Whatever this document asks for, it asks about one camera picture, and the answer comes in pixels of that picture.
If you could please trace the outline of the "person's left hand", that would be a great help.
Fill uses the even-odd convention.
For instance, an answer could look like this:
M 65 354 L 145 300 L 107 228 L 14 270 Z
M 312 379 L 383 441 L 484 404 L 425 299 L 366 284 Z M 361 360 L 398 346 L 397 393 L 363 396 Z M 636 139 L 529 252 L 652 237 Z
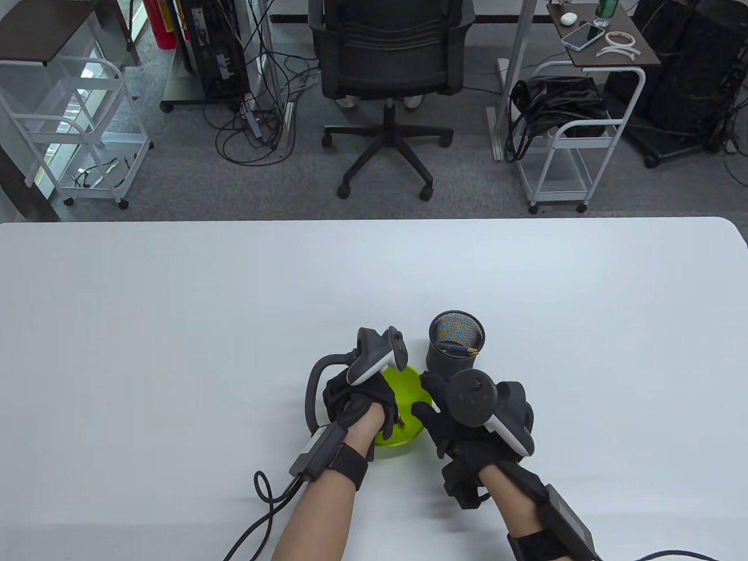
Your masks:
M 351 428 L 372 404 L 379 404 L 384 411 L 385 419 L 379 432 L 385 440 L 393 435 L 393 430 L 400 419 L 396 396 L 385 377 L 376 373 L 360 385 L 351 385 L 347 381 L 347 369 L 330 379 L 323 390 L 323 402 L 328 418 L 342 428 Z

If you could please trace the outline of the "person's right hand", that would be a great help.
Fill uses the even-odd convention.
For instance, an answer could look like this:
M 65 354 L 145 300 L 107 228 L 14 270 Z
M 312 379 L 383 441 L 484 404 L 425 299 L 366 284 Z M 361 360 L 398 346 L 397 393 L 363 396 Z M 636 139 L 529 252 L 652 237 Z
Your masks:
M 432 398 L 433 406 L 424 401 L 415 401 L 411 406 L 411 413 L 432 438 L 439 459 L 451 459 L 442 469 L 446 493 L 463 510 L 475 510 L 488 499 L 487 494 L 479 494 L 479 488 L 487 487 L 479 481 L 479 471 L 494 466 L 533 502 L 546 502 L 548 492 L 539 476 L 520 466 L 520 461 L 535 450 L 534 412 L 524 387 L 518 382 L 494 384 L 484 373 L 478 380 L 494 389 L 497 400 L 491 416 L 498 422 L 496 430 L 483 423 L 478 427 L 461 423 L 449 409 L 450 381 L 435 372 L 425 371 L 420 376 L 420 385 Z

